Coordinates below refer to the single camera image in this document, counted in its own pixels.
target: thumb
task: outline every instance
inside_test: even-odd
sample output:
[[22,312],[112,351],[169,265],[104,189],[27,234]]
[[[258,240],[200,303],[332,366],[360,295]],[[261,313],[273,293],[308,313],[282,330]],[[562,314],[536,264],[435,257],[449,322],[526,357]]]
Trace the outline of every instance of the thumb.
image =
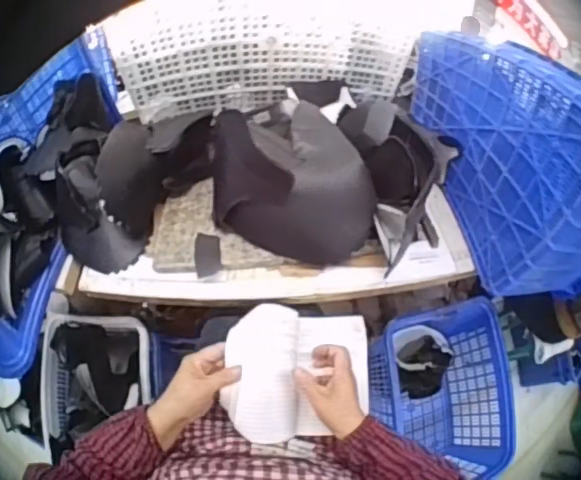
[[294,381],[299,386],[299,388],[308,396],[308,399],[316,400],[316,396],[319,394],[320,385],[317,383],[317,379],[303,368],[295,368],[294,370]]
[[214,389],[219,390],[241,380],[241,367],[224,368],[210,375],[209,379]]

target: hand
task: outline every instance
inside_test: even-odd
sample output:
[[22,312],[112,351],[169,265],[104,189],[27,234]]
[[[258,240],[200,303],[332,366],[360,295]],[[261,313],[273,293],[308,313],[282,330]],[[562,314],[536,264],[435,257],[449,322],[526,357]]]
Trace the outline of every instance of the hand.
[[350,354],[344,347],[321,345],[312,352],[312,359],[315,368],[332,367],[332,377],[316,378],[307,370],[297,368],[295,382],[319,419],[339,440],[343,440],[365,418],[359,406]]
[[241,367],[224,368],[225,343],[186,356],[161,397],[148,408],[148,421],[166,451],[186,425],[212,407],[217,392],[241,378]]

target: red plaid shirt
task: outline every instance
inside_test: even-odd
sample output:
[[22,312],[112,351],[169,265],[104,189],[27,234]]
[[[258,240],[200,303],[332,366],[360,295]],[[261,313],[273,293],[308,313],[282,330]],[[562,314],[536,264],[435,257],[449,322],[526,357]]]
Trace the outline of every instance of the red plaid shirt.
[[304,437],[307,459],[261,455],[215,406],[163,452],[145,408],[121,413],[77,442],[56,467],[31,465],[24,480],[458,479],[455,467],[368,417],[343,441]]

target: notebook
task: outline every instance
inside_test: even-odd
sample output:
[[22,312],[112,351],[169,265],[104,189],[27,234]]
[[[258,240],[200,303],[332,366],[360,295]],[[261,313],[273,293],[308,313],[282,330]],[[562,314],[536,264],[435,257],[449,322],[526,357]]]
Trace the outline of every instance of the notebook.
[[294,436],[332,432],[294,384],[293,370],[315,375],[331,369],[312,366],[312,350],[324,344],[350,352],[361,410],[369,410],[366,329],[361,316],[300,317],[288,307],[262,304],[228,333],[226,367],[241,366],[241,380],[220,393],[220,403],[237,431],[253,443],[270,444]]

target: white plastic crate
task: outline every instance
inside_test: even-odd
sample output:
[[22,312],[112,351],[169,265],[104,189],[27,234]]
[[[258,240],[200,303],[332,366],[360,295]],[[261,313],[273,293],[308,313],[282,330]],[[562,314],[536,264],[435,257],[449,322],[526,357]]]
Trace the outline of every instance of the white plastic crate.
[[419,33],[458,28],[473,3],[146,0],[102,26],[145,122],[164,107],[258,107],[291,81],[344,79],[357,97],[391,99]]
[[85,317],[49,313],[46,318],[41,359],[41,423],[43,441],[50,448],[50,436],[58,438],[64,431],[68,417],[65,414],[70,387],[70,374],[63,368],[50,343],[57,329],[66,323],[98,325],[109,332],[133,332],[139,335],[139,391],[141,403],[152,401],[150,386],[150,336],[146,327],[132,317]]

